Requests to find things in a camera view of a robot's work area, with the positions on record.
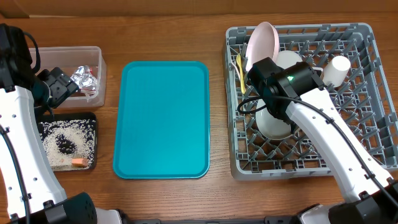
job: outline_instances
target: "orange sponge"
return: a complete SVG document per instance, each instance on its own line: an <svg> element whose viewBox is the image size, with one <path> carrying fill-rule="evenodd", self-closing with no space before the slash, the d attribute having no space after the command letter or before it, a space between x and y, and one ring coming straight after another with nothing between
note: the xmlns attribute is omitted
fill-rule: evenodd
<svg viewBox="0 0 398 224"><path fill-rule="evenodd" d="M72 165L76 167L88 167L88 159L82 159L82 158L72 159Z"/></svg>

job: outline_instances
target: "aluminum foil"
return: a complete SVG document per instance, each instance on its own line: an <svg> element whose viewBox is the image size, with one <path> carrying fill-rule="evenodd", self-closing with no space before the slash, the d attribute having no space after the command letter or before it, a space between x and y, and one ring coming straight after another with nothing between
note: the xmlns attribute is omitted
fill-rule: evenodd
<svg viewBox="0 0 398 224"><path fill-rule="evenodd" d="M70 77L78 86L79 92L94 95L97 90L97 79L88 65L79 66Z"/></svg>

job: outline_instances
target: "gray dish rack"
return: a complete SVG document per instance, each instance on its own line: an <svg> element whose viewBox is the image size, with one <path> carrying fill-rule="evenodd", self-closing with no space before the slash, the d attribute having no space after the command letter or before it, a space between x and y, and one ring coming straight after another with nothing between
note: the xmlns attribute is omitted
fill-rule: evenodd
<svg viewBox="0 0 398 224"><path fill-rule="evenodd" d="M237 111L238 103L257 95L247 78L247 90L242 94L232 66L237 54L244 55L255 28L229 28L223 51L232 176L238 180L266 180L331 175L305 133L299 131L273 141L258 131L254 114ZM280 51L292 50L314 67L325 67L337 55L350 59L351 69L343 84L339 88L328 87L330 97L370 155L383 168L397 170L398 119L371 27L355 23L275 28ZM254 109L256 104L248 104L245 110Z"/></svg>

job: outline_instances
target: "white cylinder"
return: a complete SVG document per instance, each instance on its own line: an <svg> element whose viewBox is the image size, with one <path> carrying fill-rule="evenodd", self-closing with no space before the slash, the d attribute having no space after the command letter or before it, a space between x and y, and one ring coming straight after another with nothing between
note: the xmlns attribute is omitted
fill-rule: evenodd
<svg viewBox="0 0 398 224"><path fill-rule="evenodd" d="M323 82L325 85L333 84L339 87L346 78L347 72L351 67L351 62L344 56L336 56L323 69Z"/></svg>

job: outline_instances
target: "teal tray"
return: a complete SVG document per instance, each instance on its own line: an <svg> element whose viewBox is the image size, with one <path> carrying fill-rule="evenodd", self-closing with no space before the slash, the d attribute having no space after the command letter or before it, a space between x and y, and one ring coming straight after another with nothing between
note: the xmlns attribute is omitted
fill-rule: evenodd
<svg viewBox="0 0 398 224"><path fill-rule="evenodd" d="M113 169L123 179L203 177L209 73L201 62L131 62L121 80Z"/></svg>

